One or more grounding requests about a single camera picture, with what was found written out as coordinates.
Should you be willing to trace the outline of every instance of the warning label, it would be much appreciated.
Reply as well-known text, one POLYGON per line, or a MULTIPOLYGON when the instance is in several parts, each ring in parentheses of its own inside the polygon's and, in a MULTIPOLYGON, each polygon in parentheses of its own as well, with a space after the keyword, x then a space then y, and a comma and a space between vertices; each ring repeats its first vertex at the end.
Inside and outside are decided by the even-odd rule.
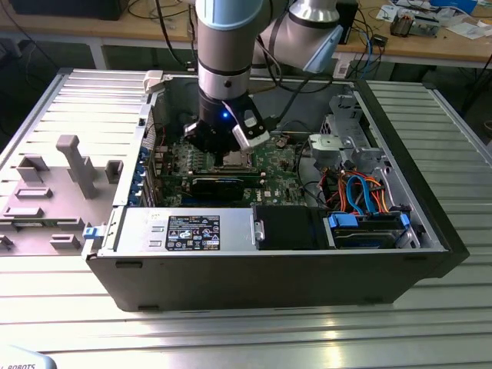
POLYGON ((166 248, 169 251, 220 250, 220 217, 218 215, 169 217, 166 248))

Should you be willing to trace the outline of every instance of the green circuit board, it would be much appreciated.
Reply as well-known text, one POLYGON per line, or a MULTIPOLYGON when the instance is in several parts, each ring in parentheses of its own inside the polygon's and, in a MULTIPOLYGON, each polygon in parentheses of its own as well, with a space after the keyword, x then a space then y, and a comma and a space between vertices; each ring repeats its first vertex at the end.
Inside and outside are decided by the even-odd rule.
POLYGON ((195 178, 237 178, 244 184, 241 201, 218 206, 249 207, 253 204, 306 205, 298 183, 295 147, 286 138, 272 137, 252 153, 230 153, 215 166, 214 156, 205 154, 182 139, 165 148, 162 156, 161 203, 165 207, 200 206, 194 201, 195 178))

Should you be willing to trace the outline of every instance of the robotic arm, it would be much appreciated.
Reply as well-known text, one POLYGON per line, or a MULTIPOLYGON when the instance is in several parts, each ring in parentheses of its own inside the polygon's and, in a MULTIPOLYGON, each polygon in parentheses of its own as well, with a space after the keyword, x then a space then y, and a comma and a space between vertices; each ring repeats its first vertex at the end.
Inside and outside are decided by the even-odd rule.
POLYGON ((280 62, 323 71, 340 40, 336 0, 197 0, 199 120, 184 136, 220 163, 229 151, 268 140, 267 127, 248 95, 259 34, 280 62), (244 120, 250 111, 254 119, 244 120))

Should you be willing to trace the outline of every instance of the motherboard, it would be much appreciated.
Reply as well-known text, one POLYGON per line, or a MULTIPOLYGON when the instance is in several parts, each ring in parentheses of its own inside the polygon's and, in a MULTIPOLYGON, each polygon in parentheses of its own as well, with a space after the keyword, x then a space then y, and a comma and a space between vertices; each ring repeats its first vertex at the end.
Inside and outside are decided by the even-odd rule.
POLYGON ((159 206, 306 205, 295 150, 288 138, 276 136, 252 153, 231 152, 216 165, 213 155, 181 138, 158 149, 159 206))

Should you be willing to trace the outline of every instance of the black box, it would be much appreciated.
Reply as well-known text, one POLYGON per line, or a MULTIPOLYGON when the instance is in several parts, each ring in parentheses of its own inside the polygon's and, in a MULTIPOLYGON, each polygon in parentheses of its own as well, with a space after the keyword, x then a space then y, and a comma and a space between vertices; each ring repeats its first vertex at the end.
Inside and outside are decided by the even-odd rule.
POLYGON ((117 21, 128 0, 10 0, 17 14, 59 15, 117 21))
POLYGON ((347 44, 348 37, 351 35, 351 27, 354 23, 355 15, 357 14, 357 8, 359 4, 357 0, 338 0, 337 11, 340 14, 339 24, 344 28, 339 45, 347 44))

